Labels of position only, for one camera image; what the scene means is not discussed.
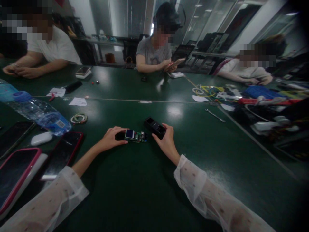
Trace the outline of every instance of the water bottle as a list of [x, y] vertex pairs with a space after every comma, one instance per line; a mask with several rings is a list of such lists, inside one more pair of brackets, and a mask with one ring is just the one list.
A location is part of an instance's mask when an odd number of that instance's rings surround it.
[[15, 110], [17, 113], [21, 114], [25, 118], [30, 119], [21, 112], [19, 103], [14, 101], [13, 99], [13, 94], [17, 92], [18, 90], [14, 86], [9, 84], [5, 80], [0, 79], [0, 102], [3, 102], [4, 104], [10, 106], [13, 110]]
[[71, 124], [50, 104], [33, 98], [26, 91], [13, 94], [23, 114], [56, 136], [71, 130]]

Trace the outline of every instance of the bracelet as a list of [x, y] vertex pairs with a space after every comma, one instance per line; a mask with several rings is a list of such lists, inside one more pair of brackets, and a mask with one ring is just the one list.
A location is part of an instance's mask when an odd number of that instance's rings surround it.
[[10, 65], [16, 65], [16, 66], [20, 67], [20, 65], [19, 65], [19, 64], [16, 64], [16, 63], [12, 63], [12, 64], [10, 64]]
[[71, 118], [71, 122], [75, 125], [75, 124], [83, 124], [87, 121], [88, 117], [85, 114], [82, 113], [77, 113], [75, 114], [72, 118]]

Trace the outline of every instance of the white t-shirt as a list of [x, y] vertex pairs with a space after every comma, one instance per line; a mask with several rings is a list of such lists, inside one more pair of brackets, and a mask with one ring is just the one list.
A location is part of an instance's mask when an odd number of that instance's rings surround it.
[[28, 40], [28, 51], [43, 53], [48, 62], [63, 59], [81, 65], [80, 58], [68, 35], [55, 26], [52, 26], [52, 28], [53, 35], [49, 43], [40, 39]]
[[230, 72], [242, 78], [263, 78], [271, 76], [271, 74], [266, 72], [262, 67], [241, 67], [239, 59], [232, 59], [227, 62], [220, 69], [220, 72]]

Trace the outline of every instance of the white paper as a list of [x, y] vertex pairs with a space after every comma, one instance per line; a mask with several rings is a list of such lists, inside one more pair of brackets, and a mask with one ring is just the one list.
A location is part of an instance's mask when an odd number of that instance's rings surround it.
[[52, 97], [52, 94], [54, 94], [55, 97], [63, 97], [65, 94], [65, 89], [52, 88], [47, 96]]
[[195, 96], [195, 95], [192, 95], [191, 97], [192, 97], [195, 101], [197, 101], [197, 102], [207, 102], [207, 101], [208, 101], [208, 99], [205, 98], [205, 97], [199, 97], [199, 96]]
[[74, 98], [69, 105], [87, 106], [85, 98]]
[[227, 110], [227, 111], [232, 111], [234, 112], [235, 107], [234, 106], [229, 106], [229, 105], [225, 105], [225, 104], [221, 104], [222, 108]]

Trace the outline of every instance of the white charger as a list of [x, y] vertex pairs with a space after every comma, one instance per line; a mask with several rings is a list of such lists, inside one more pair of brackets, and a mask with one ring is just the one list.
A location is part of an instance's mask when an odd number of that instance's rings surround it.
[[85, 79], [86, 77], [88, 77], [91, 74], [91, 70], [89, 70], [85, 75], [75, 75], [76, 78], [78, 79]]
[[31, 146], [39, 146], [43, 143], [47, 143], [52, 140], [52, 133], [45, 132], [42, 134], [38, 134], [31, 139]]
[[172, 78], [178, 78], [178, 77], [182, 77], [182, 76], [184, 76], [184, 74], [182, 72], [171, 73]]

